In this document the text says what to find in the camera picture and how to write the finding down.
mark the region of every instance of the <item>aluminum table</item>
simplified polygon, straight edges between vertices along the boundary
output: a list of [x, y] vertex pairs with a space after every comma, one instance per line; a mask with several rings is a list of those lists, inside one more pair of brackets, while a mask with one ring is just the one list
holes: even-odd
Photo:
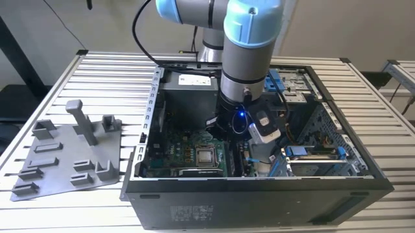
[[[156, 59], [193, 61], [193, 55], [156, 54]], [[275, 57], [272, 64], [309, 65], [383, 169], [395, 191], [337, 227], [196, 230], [192, 232], [415, 232], [415, 128], [351, 63], [331, 58]], [[73, 124], [68, 100], [80, 99], [90, 120], [113, 114], [122, 120], [120, 179], [137, 144], [154, 64], [142, 54], [89, 51], [77, 55], [0, 157], [0, 230], [48, 232], [146, 232], [129, 202], [118, 200], [121, 182], [88, 191], [10, 202], [10, 192], [37, 119]]]

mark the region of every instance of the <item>gray robot arm segment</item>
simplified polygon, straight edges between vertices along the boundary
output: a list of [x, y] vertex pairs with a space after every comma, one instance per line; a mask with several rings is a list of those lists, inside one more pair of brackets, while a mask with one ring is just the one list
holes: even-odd
[[158, 14], [166, 20], [222, 30], [229, 0], [156, 0]]

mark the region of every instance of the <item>motherboard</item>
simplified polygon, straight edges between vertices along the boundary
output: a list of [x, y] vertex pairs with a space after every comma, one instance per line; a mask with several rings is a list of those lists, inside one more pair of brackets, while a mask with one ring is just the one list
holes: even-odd
[[146, 177], [181, 177], [201, 170], [226, 177], [225, 153], [225, 143], [208, 132], [169, 130], [162, 156], [149, 158]]

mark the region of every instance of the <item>blue latch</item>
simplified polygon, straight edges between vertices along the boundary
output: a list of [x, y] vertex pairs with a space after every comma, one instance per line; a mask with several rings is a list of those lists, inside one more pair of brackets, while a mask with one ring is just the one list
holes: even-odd
[[264, 87], [265, 87], [265, 90], [268, 92], [275, 92], [276, 91], [276, 88], [273, 86], [273, 83], [271, 81], [271, 78], [273, 78], [275, 82], [276, 82], [276, 87], [280, 91], [284, 91], [285, 90], [285, 86], [284, 86], [284, 83], [281, 82], [280, 80], [280, 77], [279, 77], [279, 74], [277, 74], [277, 71], [275, 69], [269, 69], [269, 76], [265, 77], [265, 84], [264, 84]]

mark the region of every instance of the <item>gray plastic part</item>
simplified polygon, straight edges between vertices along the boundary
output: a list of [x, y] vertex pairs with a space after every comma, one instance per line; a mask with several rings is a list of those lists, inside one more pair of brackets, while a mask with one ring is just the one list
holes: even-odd
[[[12, 189], [12, 201], [82, 190], [114, 184], [118, 181], [121, 121], [118, 119], [112, 121], [110, 116], [102, 119], [109, 119], [113, 127], [109, 127], [109, 131], [106, 129], [105, 132], [104, 122], [92, 122], [89, 129], [97, 140], [94, 146], [89, 146], [84, 134], [77, 135], [73, 125], [61, 125], [54, 130], [48, 130], [52, 135], [49, 139], [34, 138], [17, 175], [16, 186]], [[34, 153], [36, 148], [48, 148], [49, 145], [60, 144], [60, 150]], [[97, 163], [100, 168], [96, 173], [94, 164]]]
[[37, 193], [37, 189], [38, 189], [38, 186], [33, 182], [22, 183], [22, 184], [18, 184], [18, 185], [13, 186], [12, 193], [16, 196], [36, 194]]
[[22, 179], [24, 181], [32, 180], [32, 179], [38, 179], [42, 177], [42, 172], [38, 167], [33, 167], [29, 169], [22, 169], [18, 174], [18, 178]]
[[56, 157], [49, 159], [36, 159], [29, 160], [26, 167], [46, 167], [46, 166], [56, 166], [58, 164], [58, 159]]
[[93, 166], [93, 163], [92, 163], [90, 159], [74, 161], [73, 162], [73, 169], [77, 172], [86, 171], [86, 170], [93, 170], [94, 166]]
[[85, 173], [70, 175], [69, 182], [72, 183], [73, 186], [78, 186], [78, 185], [92, 184], [93, 179], [90, 175], [85, 172]]
[[82, 102], [80, 100], [69, 100], [66, 102], [65, 110], [74, 117], [78, 128], [76, 128], [76, 134], [82, 134], [85, 140], [88, 141], [89, 146], [94, 146], [97, 144], [96, 137], [93, 135], [93, 128], [89, 121], [89, 118], [82, 113]]
[[52, 135], [49, 133], [50, 130], [56, 130], [56, 127], [50, 120], [38, 120], [34, 123], [32, 133], [38, 140], [52, 139]]
[[105, 133], [121, 130], [120, 125], [116, 123], [113, 115], [102, 116], [102, 127]]
[[101, 164], [96, 162], [94, 173], [101, 181], [109, 180], [114, 175], [114, 167], [109, 160], [106, 161], [105, 167], [102, 168]]
[[53, 150], [61, 150], [64, 148], [64, 145], [61, 143], [53, 143], [49, 145], [40, 145], [34, 149], [34, 153], [42, 153]]

